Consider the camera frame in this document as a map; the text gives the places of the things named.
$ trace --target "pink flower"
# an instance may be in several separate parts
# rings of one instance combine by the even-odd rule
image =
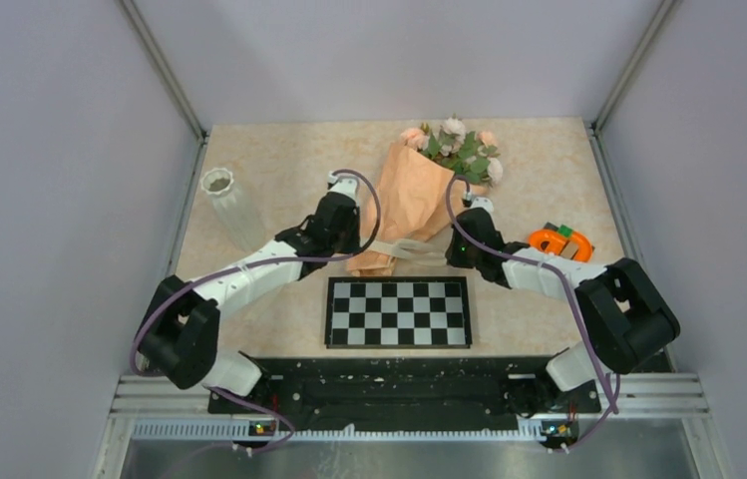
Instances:
[[[482,145],[485,145],[486,147],[495,147],[497,145],[497,136],[491,132],[479,132],[476,137],[479,138]]]
[[[409,128],[400,134],[400,141],[408,148],[414,150],[426,150],[429,146],[429,137],[419,128]]]
[[[491,177],[491,184],[497,185],[503,179],[503,164],[499,159],[488,158],[488,176]]]

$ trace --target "chessboard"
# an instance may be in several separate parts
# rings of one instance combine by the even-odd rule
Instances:
[[[330,277],[327,347],[470,347],[463,276]]]

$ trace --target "white vase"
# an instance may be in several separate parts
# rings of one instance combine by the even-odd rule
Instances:
[[[264,246],[267,242],[264,223],[232,171],[214,168],[202,176],[199,184],[235,247],[252,253]]]

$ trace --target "beige table surface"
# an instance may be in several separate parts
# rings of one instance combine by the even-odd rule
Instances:
[[[530,232],[551,222],[585,234],[596,246],[592,262],[613,262],[622,256],[580,118],[468,119],[465,123],[471,130],[493,131],[499,140],[505,177],[489,198],[495,205],[494,222],[505,241],[525,240]],[[375,184],[388,146],[402,130],[418,124],[218,125],[211,130],[203,171],[232,169],[257,204],[268,234],[273,235],[314,212],[326,193],[330,170],[352,168]],[[367,193],[361,198],[364,205]],[[430,242],[445,248],[450,231],[443,230]],[[243,256],[227,239],[205,194],[197,190],[177,275],[204,275]],[[401,262],[396,274],[465,275],[473,310],[473,346],[327,349],[327,278],[347,275],[345,266],[337,263],[285,286],[269,301],[226,318],[221,324],[221,346],[261,357],[496,356],[554,354],[578,340],[565,303],[487,283],[472,270]]]

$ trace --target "orange clamp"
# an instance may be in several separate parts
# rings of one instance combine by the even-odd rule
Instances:
[[[543,252],[561,256],[562,253],[574,244],[577,251],[570,259],[588,262],[593,255],[593,246],[581,233],[570,231],[569,236],[564,236],[554,230],[537,230],[529,235],[529,245]]]

